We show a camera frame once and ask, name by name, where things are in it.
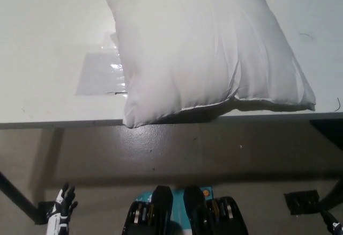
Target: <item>black table leg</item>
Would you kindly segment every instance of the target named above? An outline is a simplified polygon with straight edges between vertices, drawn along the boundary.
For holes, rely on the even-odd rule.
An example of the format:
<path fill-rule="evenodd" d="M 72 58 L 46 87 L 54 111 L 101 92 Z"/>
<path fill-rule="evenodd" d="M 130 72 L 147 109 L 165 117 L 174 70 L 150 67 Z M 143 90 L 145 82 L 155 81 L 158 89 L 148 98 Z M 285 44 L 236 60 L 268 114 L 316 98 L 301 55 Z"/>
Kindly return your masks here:
<path fill-rule="evenodd" d="M 35 207 L 1 172 L 0 190 L 16 204 L 35 224 L 48 223 L 47 212 L 54 205 L 54 202 L 40 202 Z"/>

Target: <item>table top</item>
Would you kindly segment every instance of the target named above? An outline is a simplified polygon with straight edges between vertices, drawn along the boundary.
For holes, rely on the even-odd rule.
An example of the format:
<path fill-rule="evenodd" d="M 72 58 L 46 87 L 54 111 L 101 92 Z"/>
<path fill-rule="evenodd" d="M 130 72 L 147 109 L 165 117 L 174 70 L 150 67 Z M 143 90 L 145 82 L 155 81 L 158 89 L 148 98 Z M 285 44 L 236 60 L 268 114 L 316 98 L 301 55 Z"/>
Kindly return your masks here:
<path fill-rule="evenodd" d="M 122 124 L 125 95 L 78 94 L 85 57 L 107 52 L 105 0 L 1 0 L 0 128 Z M 267 0 L 313 88 L 316 111 L 233 117 L 343 118 L 343 0 Z"/>

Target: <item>floor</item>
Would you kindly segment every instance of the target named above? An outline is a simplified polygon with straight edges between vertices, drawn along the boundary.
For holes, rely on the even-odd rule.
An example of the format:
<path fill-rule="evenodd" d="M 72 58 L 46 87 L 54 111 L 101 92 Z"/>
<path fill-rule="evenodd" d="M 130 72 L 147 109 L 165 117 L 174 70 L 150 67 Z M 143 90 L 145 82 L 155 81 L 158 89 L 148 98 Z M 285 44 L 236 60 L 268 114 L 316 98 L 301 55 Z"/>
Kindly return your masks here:
<path fill-rule="evenodd" d="M 120 234 L 135 197 L 157 184 L 232 196 L 250 234 L 328 234 L 320 215 L 290 216 L 284 193 L 324 196 L 343 153 L 307 122 L 230 122 L 0 131 L 0 169 L 31 200 L 77 190 L 71 234 Z M 343 220 L 343 207 L 332 213 Z M 1 234 L 45 234 L 0 193 Z"/>

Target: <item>white pillow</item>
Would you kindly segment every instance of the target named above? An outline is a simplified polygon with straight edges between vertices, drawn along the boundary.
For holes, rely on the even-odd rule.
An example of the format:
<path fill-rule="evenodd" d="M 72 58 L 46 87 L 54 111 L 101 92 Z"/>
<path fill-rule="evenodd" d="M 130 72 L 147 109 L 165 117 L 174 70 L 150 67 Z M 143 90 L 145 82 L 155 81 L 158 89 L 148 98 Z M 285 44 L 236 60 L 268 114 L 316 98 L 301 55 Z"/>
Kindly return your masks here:
<path fill-rule="evenodd" d="M 310 88 L 265 0 L 107 0 L 132 128 L 229 99 L 313 108 Z"/>

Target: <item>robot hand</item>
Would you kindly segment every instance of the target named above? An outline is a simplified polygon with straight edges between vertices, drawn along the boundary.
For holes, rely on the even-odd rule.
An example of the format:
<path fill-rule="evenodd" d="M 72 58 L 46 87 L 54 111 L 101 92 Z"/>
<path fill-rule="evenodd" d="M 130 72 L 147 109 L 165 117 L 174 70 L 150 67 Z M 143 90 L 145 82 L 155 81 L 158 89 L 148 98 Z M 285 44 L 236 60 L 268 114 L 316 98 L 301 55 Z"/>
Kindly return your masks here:
<path fill-rule="evenodd" d="M 78 202 L 73 202 L 75 199 L 75 188 L 68 190 L 68 183 L 59 191 L 55 201 L 55 205 L 48 214 L 48 230 L 47 235 L 68 235 L 69 221 L 73 210 Z"/>
<path fill-rule="evenodd" d="M 333 235 L 343 235 L 343 228 L 340 222 L 328 211 L 322 210 L 320 212 L 324 222 L 327 226 L 327 230 Z"/>

